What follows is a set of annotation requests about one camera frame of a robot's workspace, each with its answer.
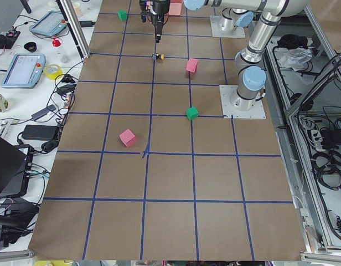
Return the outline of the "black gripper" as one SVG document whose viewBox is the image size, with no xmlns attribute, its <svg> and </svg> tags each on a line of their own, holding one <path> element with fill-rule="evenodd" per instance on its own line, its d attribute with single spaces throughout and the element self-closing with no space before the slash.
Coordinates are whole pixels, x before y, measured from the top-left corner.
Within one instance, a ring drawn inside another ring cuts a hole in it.
<svg viewBox="0 0 341 266">
<path fill-rule="evenodd" d="M 147 6 L 147 1 L 139 0 L 139 7 L 141 9 L 141 21 L 146 22 L 146 19 L 151 19 L 154 24 L 155 40 L 159 43 L 162 37 L 164 16 L 169 12 L 170 0 L 154 0 L 151 1 L 149 6 Z"/>
</svg>

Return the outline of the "green cube near arm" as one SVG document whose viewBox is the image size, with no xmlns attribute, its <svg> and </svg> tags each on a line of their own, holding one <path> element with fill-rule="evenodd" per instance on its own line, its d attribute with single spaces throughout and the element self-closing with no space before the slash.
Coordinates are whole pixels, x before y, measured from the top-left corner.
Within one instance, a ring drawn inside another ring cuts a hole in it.
<svg viewBox="0 0 341 266">
<path fill-rule="evenodd" d="M 186 111 L 186 116 L 189 121 L 196 119 L 198 115 L 199 115 L 199 111 L 195 106 L 188 108 Z"/>
</svg>

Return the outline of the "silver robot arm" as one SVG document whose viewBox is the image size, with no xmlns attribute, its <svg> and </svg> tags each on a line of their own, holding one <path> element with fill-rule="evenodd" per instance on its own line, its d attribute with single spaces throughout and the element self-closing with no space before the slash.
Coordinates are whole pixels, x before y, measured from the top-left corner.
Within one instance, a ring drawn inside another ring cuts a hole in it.
<svg viewBox="0 0 341 266">
<path fill-rule="evenodd" d="M 235 58 L 239 77 L 237 89 L 230 95 L 231 105 L 238 110 L 248 111 L 254 106 L 257 94 L 264 87 L 266 74 L 258 65 L 281 18 L 302 11 L 309 1 L 184 1 L 185 7 L 196 11 L 203 6 L 261 11 L 247 47 Z"/>
<path fill-rule="evenodd" d="M 212 37 L 245 38 L 244 28 L 253 18 L 253 11 L 224 8 L 220 16 L 210 16 Z"/>
</svg>

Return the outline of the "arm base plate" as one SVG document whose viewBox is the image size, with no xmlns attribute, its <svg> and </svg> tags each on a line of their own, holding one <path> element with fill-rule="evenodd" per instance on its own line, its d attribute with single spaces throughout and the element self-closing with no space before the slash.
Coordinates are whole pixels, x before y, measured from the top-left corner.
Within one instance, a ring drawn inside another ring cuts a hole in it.
<svg viewBox="0 0 341 266">
<path fill-rule="evenodd" d="M 244 100 L 237 94 L 237 85 L 219 85 L 221 107 L 225 119 L 265 119 L 260 93 L 252 100 Z"/>
<path fill-rule="evenodd" d="M 232 18 L 210 16 L 212 37 L 218 38 L 245 38 L 243 27 L 237 27 Z"/>
</svg>

